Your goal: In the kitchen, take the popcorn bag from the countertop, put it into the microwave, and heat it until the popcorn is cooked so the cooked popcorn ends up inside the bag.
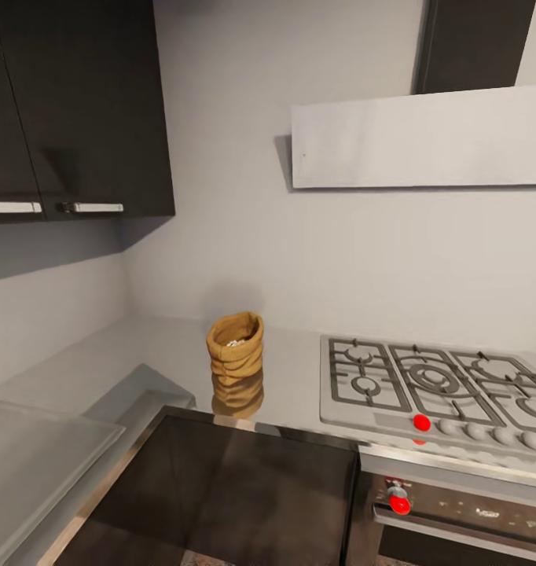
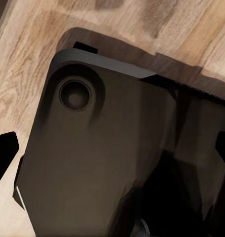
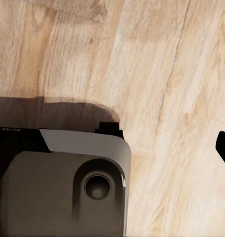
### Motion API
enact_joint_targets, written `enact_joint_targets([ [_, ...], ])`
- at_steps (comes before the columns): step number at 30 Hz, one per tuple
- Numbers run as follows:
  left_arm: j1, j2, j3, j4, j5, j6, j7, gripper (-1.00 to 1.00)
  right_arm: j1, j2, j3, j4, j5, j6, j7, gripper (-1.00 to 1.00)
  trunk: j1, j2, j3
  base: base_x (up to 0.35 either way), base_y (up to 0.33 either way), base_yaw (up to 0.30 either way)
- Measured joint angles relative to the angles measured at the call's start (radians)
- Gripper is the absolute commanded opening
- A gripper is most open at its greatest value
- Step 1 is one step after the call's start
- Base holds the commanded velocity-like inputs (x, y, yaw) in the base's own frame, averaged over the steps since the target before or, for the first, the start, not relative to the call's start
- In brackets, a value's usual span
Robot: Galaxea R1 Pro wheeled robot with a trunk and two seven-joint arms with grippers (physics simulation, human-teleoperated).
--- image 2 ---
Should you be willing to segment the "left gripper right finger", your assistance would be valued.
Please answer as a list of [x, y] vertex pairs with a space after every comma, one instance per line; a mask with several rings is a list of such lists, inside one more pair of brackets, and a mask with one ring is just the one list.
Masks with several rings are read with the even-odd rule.
[[219, 132], [217, 136], [217, 140], [216, 140], [215, 149], [220, 155], [220, 157], [223, 159], [223, 161], [225, 162], [225, 132], [224, 131]]

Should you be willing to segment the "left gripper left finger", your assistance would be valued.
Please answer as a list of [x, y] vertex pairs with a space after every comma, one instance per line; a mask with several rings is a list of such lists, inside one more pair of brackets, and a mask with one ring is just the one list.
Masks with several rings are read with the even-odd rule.
[[14, 131], [0, 135], [0, 180], [19, 151], [19, 143]]

